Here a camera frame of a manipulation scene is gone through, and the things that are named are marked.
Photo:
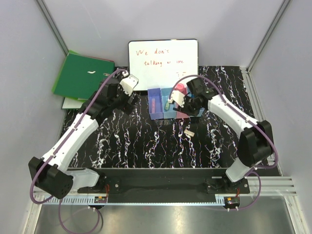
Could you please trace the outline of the blue plastic end bin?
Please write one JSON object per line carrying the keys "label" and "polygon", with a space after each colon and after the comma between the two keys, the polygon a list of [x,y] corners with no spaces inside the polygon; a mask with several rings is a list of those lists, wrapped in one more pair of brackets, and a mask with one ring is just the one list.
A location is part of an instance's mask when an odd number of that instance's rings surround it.
{"label": "blue plastic end bin", "polygon": [[188,114],[188,116],[190,116],[190,117],[201,117],[203,112],[204,112],[204,108],[196,109],[196,110],[191,111]]}

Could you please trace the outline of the pink cartoon crayon tube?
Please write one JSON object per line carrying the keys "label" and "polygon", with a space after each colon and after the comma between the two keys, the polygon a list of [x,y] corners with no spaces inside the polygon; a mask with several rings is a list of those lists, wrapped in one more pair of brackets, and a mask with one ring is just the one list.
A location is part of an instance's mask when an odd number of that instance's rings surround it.
{"label": "pink cartoon crayon tube", "polygon": [[180,91],[185,95],[188,93],[187,87],[183,83],[178,83],[175,87],[175,90]]}

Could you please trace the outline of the light blue plastic bin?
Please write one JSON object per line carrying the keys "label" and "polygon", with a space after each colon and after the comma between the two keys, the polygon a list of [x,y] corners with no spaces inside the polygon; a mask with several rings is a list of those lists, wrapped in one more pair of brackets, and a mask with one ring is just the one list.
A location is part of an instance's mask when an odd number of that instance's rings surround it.
{"label": "light blue plastic bin", "polygon": [[162,109],[163,109],[163,118],[164,119],[175,119],[176,118],[176,111],[173,109],[175,107],[175,105],[168,103],[168,98],[169,98],[170,92],[171,92],[171,88],[161,89]]}

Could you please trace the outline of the green correction tape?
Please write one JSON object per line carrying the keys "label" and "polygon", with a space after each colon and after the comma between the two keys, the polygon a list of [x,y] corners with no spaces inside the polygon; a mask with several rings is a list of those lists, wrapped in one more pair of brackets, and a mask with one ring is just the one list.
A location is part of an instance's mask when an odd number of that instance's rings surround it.
{"label": "green correction tape", "polygon": [[170,109],[170,103],[167,101],[165,104],[164,110],[169,111],[169,109]]}

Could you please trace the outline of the white small eraser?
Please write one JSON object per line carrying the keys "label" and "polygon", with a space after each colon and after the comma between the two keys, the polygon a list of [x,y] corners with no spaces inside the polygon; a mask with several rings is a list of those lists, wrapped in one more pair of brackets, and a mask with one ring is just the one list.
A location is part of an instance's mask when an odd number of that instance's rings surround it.
{"label": "white small eraser", "polygon": [[193,132],[191,132],[191,131],[189,131],[189,130],[185,130],[185,131],[184,131],[184,134],[186,134],[186,135],[188,135],[188,136],[190,136],[190,137],[193,137],[193,136],[195,135]]}

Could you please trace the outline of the lilac eraser stick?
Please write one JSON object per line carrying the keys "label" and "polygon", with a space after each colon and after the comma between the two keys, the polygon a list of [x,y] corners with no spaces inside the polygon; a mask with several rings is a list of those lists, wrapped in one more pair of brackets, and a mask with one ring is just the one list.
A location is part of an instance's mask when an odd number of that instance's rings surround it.
{"label": "lilac eraser stick", "polygon": [[151,113],[155,113],[156,112],[156,99],[152,98],[151,101]]}

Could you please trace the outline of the purple plastic bin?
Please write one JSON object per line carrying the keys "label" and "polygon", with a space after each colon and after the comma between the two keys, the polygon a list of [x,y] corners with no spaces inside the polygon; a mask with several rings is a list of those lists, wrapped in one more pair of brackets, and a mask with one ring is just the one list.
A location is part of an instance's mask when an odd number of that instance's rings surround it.
{"label": "purple plastic bin", "polygon": [[[151,113],[152,98],[156,99],[156,112],[155,113]],[[149,105],[149,114],[150,114],[151,120],[163,119],[162,97],[161,97],[160,88],[148,89],[148,105]]]}

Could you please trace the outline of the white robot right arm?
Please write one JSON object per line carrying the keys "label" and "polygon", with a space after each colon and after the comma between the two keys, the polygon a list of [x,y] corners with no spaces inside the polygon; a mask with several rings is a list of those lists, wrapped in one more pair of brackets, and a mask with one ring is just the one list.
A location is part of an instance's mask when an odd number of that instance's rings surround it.
{"label": "white robot right arm", "polygon": [[272,126],[268,121],[258,121],[234,106],[209,79],[199,75],[190,75],[188,78],[190,95],[173,89],[168,101],[177,104],[176,111],[189,116],[197,116],[203,108],[217,115],[234,130],[239,139],[237,158],[221,181],[223,191],[233,193],[239,187],[238,182],[274,153]]}

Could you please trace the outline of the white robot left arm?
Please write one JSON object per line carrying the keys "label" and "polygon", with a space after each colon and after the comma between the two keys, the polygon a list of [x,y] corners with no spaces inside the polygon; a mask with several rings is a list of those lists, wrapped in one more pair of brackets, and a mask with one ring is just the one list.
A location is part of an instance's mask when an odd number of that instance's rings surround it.
{"label": "white robot left arm", "polygon": [[71,190],[90,189],[100,193],[105,189],[105,173],[85,168],[69,171],[68,167],[86,139],[108,118],[115,109],[130,114],[138,97],[132,92],[138,84],[134,77],[104,83],[82,105],[74,122],[59,141],[41,158],[33,157],[29,163],[32,178],[30,198],[34,188],[40,188],[58,199]]}

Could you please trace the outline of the white green paper folder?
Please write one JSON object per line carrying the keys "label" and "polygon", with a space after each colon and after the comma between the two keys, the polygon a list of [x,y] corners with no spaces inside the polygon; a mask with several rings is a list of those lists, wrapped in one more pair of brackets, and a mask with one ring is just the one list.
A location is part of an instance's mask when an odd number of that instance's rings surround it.
{"label": "white green paper folder", "polygon": [[84,103],[84,100],[76,100],[68,97],[64,98],[62,109],[79,109]]}

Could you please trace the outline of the white dry-erase board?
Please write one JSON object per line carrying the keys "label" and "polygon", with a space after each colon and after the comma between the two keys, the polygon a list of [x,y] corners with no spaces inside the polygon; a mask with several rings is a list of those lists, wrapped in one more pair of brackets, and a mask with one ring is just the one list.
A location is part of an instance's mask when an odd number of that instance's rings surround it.
{"label": "white dry-erase board", "polygon": [[128,43],[129,70],[139,82],[136,91],[171,88],[198,73],[196,39],[138,40]]}

